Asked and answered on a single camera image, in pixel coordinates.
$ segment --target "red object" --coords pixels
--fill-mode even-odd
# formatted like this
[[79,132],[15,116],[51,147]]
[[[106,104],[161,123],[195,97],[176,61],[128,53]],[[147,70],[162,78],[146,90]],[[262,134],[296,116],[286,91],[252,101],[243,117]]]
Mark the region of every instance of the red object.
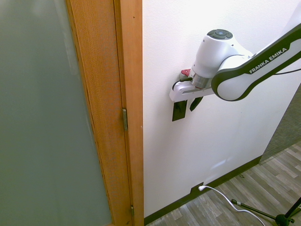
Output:
[[186,76],[188,77],[189,74],[190,74],[190,70],[191,70],[191,69],[181,70],[181,74],[182,74],[182,75],[186,75]]

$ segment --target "black stand leg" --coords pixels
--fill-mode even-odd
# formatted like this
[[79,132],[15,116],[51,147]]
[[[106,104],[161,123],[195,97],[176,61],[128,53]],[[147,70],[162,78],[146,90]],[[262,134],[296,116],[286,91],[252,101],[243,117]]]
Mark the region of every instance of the black stand leg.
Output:
[[275,220],[276,224],[279,225],[279,226],[288,226],[290,224],[290,222],[294,223],[294,219],[291,219],[292,216],[294,216],[296,213],[298,213],[301,209],[298,208],[300,205],[301,205],[301,198],[290,208],[290,210],[284,215],[284,214],[279,214],[277,215],[276,217],[270,215],[270,214],[267,214],[265,212],[262,212],[258,209],[255,209],[251,206],[247,206],[243,203],[240,203],[234,199],[231,200],[231,203],[235,204],[235,205],[238,205],[238,206],[242,206],[246,209],[249,209],[249,210],[252,210],[256,213],[259,213],[259,214],[262,214],[266,217],[269,217],[273,220]]

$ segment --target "glass panel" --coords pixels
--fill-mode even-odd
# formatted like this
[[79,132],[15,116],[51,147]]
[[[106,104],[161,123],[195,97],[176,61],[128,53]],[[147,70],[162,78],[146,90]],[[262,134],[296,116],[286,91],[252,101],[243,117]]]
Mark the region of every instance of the glass panel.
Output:
[[0,225],[111,215],[64,0],[0,0]]

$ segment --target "white wall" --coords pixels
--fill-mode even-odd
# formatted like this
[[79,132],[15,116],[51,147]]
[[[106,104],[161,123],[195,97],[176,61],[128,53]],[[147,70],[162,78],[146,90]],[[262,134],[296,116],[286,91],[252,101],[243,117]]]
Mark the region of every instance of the white wall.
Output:
[[[143,0],[145,216],[263,154],[300,73],[273,76],[241,101],[204,97],[195,111],[174,122],[168,94],[180,70],[191,67],[208,31],[231,31],[255,53],[281,32],[298,2]],[[300,61],[290,69],[299,67]]]

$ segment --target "black baseboard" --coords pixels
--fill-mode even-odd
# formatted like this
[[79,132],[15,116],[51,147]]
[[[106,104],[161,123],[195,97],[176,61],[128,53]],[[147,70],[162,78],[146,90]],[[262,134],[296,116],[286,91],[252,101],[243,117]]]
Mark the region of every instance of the black baseboard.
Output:
[[[260,161],[261,156],[259,156],[258,158],[238,167],[237,169],[225,174],[224,176],[221,176],[220,178],[212,181],[211,183],[208,184],[208,186],[210,187],[217,187],[223,183],[225,183],[226,181],[230,180],[231,178],[245,172],[246,170],[252,168],[253,166],[257,165]],[[153,222],[154,220],[157,220],[158,218],[164,216],[165,214],[179,208],[180,206],[188,203],[189,201],[197,198],[198,196],[200,196],[201,194],[204,194],[205,192],[209,191],[209,188],[205,188],[203,191],[199,191],[198,187],[203,185],[203,183],[200,183],[196,186],[194,186],[191,191],[190,194],[184,196],[183,198],[171,203],[170,205],[158,210],[157,212],[154,212],[153,214],[147,216],[146,218],[144,218],[144,225],[147,225],[151,222]]]

